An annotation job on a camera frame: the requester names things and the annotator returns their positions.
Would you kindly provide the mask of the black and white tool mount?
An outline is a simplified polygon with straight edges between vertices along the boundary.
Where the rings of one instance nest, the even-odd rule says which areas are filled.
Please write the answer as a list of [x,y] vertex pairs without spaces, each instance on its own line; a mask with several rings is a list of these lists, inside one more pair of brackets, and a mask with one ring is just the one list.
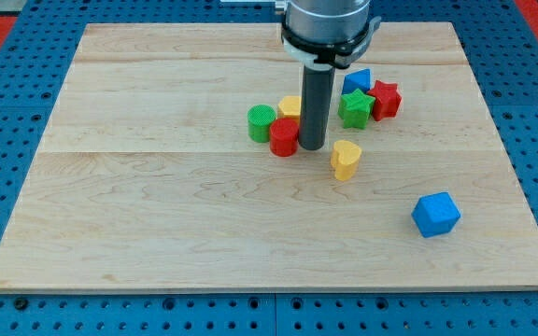
[[354,37],[344,42],[322,44],[299,37],[283,22],[281,39],[284,50],[307,68],[313,70],[347,69],[368,50],[380,23],[381,17],[373,17]]

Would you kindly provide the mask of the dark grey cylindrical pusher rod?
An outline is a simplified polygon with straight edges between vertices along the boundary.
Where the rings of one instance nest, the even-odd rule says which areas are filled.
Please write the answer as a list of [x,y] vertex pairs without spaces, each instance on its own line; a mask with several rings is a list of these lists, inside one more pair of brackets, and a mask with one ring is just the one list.
[[331,108],[334,69],[303,71],[302,102],[298,142],[307,150],[324,146]]

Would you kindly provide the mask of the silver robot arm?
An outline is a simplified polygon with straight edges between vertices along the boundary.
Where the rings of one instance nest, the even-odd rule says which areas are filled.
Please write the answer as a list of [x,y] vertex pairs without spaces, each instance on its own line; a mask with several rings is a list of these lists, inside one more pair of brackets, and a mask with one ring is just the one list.
[[334,73],[368,50],[381,23],[369,0],[289,0],[283,6],[284,50],[303,66],[299,145],[324,146]]

